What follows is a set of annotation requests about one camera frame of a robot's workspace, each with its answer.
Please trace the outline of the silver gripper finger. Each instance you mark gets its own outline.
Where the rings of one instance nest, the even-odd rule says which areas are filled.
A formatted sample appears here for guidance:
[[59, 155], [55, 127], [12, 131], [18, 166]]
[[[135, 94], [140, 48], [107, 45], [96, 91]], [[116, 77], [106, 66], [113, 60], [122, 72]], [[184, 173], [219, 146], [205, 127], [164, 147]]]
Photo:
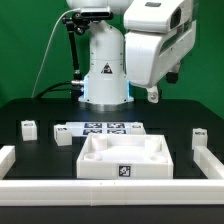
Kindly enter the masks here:
[[149, 102], [158, 102], [159, 101], [159, 92], [156, 86], [147, 89], [148, 92], [148, 101]]

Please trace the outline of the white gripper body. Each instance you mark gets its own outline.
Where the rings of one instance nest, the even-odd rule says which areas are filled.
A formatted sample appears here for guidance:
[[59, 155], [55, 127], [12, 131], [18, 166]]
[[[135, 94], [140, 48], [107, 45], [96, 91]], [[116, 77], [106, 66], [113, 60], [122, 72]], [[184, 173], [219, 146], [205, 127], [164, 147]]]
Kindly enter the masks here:
[[179, 33], [167, 34], [130, 31], [125, 35], [126, 74], [130, 83], [151, 88], [165, 76], [193, 48], [196, 22]]

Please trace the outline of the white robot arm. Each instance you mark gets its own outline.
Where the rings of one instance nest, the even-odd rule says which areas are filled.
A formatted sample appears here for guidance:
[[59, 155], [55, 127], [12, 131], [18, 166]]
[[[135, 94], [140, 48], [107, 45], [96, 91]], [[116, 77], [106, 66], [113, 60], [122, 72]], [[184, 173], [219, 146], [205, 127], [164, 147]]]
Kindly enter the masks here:
[[66, 0], [74, 31], [90, 32], [90, 70], [79, 102], [113, 111], [133, 101], [131, 85], [159, 98], [157, 83], [177, 80], [196, 36], [194, 0]]

